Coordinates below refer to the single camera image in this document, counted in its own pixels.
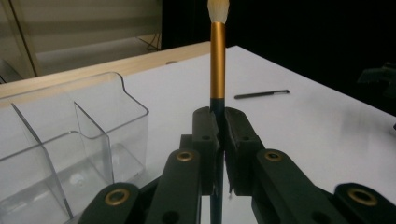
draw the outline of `brass bolt hole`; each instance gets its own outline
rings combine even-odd
[[[192,160],[192,157],[193,157],[192,153],[186,151],[177,154],[177,159],[179,161],[190,161]]]
[[[164,224],[175,224],[178,223],[180,219],[179,215],[175,211],[169,211],[163,214],[163,223]]]
[[[129,198],[128,189],[113,189],[105,197],[108,205],[116,206],[124,203]]]
[[[277,152],[269,151],[265,153],[265,159],[268,161],[281,161],[282,156]]]
[[[355,202],[366,206],[376,206],[378,204],[376,197],[364,189],[349,189],[347,195]]]
[[[318,224],[332,223],[332,220],[326,214],[318,211],[312,213],[312,219]]]

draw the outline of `wooden edge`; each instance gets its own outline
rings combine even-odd
[[[78,78],[93,76],[105,72],[117,72],[122,76],[128,76],[149,70],[151,68],[164,66],[170,62],[183,61],[205,55],[209,52],[210,42],[203,42],[185,47],[167,49],[136,57],[116,60],[113,62],[100,63],[43,77],[29,78],[0,85],[0,98],[27,91],[34,91],[65,83],[67,81],[76,80]]]

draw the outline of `black mechanical part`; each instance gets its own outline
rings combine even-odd
[[[337,186],[333,201],[349,223],[396,223],[396,206],[363,185],[348,183]]]
[[[266,191],[262,188],[259,180],[253,184],[253,195],[251,197],[251,208],[259,224],[278,224],[279,215],[276,213]]]
[[[78,224],[124,224],[138,220],[141,214],[135,207],[138,196],[139,188],[135,185],[109,185],[84,210]]]
[[[390,99],[396,98],[396,63],[385,63],[380,68],[364,69],[358,79],[358,83],[379,81],[386,81],[389,83],[383,95]]]
[[[200,181],[199,153],[191,149],[172,152],[163,169],[145,223],[200,223]]]
[[[149,215],[152,199],[154,198],[154,194],[159,183],[160,178],[158,177],[139,190],[139,198],[135,205],[135,211],[137,211],[135,213],[138,214],[136,214],[137,218],[134,219],[134,224],[143,224],[146,220]]]
[[[219,128],[209,107],[192,114],[192,134],[182,134],[179,148],[192,148],[201,155],[202,195],[214,193],[216,155],[219,152]]]
[[[230,181],[230,192],[251,196],[253,188],[252,160],[264,148],[247,116],[240,110],[226,107],[225,161]]]
[[[254,173],[281,223],[347,223],[288,155],[263,149],[256,158]],[[255,213],[255,216],[261,215],[265,215],[265,211]]]

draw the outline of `paintbrush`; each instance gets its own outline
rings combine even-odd
[[[221,223],[223,183],[223,130],[225,108],[225,22],[229,0],[208,0],[207,9],[211,20],[210,33],[210,111],[219,126],[220,150],[216,161],[215,192],[210,196],[210,222]]]
[[[210,33],[210,108],[216,117],[224,113],[225,95],[225,22],[228,16],[228,0],[208,0],[211,20]]]

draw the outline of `dark wall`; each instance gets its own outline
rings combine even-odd
[[[396,100],[382,96],[388,83],[357,83],[363,69],[396,63],[393,2],[230,0],[227,46],[238,45],[396,116]],[[189,1],[181,17],[177,6],[163,2],[164,48],[209,40],[206,1]],[[170,14],[185,24],[176,25]]]

